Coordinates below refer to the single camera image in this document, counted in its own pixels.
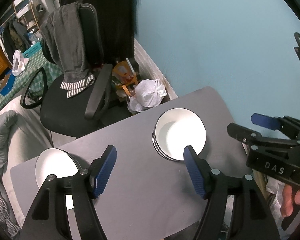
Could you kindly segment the person's right hand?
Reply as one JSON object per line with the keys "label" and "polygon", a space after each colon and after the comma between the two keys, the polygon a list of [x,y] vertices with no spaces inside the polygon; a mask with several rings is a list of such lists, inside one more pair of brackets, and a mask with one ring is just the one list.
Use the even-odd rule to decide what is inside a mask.
{"label": "person's right hand", "polygon": [[292,186],[285,184],[282,190],[281,215],[289,217],[294,210],[294,204],[300,205],[300,190],[294,192]]}

